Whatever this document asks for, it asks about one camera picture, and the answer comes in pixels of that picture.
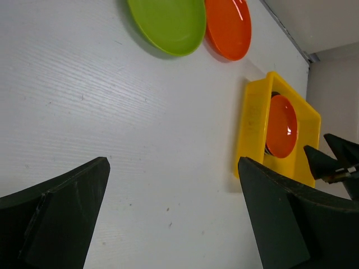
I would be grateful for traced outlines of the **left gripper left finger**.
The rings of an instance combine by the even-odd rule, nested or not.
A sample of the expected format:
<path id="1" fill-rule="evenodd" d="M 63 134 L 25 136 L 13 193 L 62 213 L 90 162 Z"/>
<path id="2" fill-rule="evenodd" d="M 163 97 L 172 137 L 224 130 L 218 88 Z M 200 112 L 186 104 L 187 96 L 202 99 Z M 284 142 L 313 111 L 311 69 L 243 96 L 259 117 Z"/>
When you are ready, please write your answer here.
<path id="1" fill-rule="evenodd" d="M 1 197 L 1 268 L 83 268 L 109 173 L 97 157 Z"/>

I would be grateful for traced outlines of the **green plastic plate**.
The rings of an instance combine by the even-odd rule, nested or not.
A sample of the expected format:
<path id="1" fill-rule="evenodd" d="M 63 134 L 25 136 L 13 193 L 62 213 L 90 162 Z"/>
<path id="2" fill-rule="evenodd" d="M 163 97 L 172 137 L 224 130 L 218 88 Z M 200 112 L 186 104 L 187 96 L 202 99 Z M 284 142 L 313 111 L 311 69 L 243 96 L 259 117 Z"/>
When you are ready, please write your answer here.
<path id="1" fill-rule="evenodd" d="M 206 32 L 204 1 L 128 1 L 134 22 L 156 48 L 176 57 L 193 53 Z"/>

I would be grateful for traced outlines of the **yellow plastic bin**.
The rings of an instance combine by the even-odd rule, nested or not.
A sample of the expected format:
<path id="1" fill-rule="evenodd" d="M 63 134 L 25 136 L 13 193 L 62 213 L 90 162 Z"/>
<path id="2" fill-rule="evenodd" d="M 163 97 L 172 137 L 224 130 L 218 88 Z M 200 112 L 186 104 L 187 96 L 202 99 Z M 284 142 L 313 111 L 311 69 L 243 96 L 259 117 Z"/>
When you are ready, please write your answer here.
<path id="1" fill-rule="evenodd" d="M 285 158 L 265 153 L 270 99 L 273 92 L 286 97 L 296 112 L 297 141 L 293 151 Z M 320 114 L 299 95 L 278 73 L 271 71 L 260 80 L 246 85 L 240 117 L 233 173 L 238 175 L 240 157 L 250 157 L 265 167 L 310 187 L 315 187 L 303 147 L 319 148 Z"/>

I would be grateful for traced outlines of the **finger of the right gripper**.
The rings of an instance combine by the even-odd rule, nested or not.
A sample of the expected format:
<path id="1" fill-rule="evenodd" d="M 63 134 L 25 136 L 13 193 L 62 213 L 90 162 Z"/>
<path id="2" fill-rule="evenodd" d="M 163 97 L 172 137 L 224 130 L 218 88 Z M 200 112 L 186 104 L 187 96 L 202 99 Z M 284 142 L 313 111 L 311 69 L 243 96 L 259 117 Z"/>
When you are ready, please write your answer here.
<path id="1" fill-rule="evenodd" d="M 349 176 L 343 181 L 343 185 L 352 200 L 358 199 L 358 144 L 327 133 L 324 138 L 333 154 L 348 170 Z"/>
<path id="2" fill-rule="evenodd" d="M 338 160 L 328 156 L 327 154 L 306 145 L 303 147 L 307 157 L 310 172 L 314 179 L 323 179 L 332 176 L 337 170 L 341 169 Z"/>

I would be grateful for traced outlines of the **orange plate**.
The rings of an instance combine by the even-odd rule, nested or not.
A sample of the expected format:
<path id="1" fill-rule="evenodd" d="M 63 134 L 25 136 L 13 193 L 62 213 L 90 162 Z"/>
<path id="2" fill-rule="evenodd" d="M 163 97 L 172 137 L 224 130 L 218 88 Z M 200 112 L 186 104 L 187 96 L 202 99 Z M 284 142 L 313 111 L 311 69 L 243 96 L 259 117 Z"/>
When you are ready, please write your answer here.
<path id="1" fill-rule="evenodd" d="M 284 159 L 297 142 L 298 122 L 289 99 L 277 94 L 271 98 L 265 149 L 268 154 Z"/>
<path id="2" fill-rule="evenodd" d="M 242 0 L 205 1 L 207 35 L 211 46 L 229 61 L 238 61 L 248 52 L 252 38 L 249 7 Z"/>

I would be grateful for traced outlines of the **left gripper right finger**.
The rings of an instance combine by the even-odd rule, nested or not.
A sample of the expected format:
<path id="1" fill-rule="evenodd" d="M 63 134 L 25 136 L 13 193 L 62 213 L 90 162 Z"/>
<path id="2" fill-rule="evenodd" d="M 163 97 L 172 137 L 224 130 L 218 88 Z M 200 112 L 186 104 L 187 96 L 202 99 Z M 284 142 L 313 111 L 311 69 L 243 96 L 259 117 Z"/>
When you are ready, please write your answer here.
<path id="1" fill-rule="evenodd" d="M 284 177 L 249 157 L 238 172 L 264 268 L 358 268 L 358 202 Z"/>

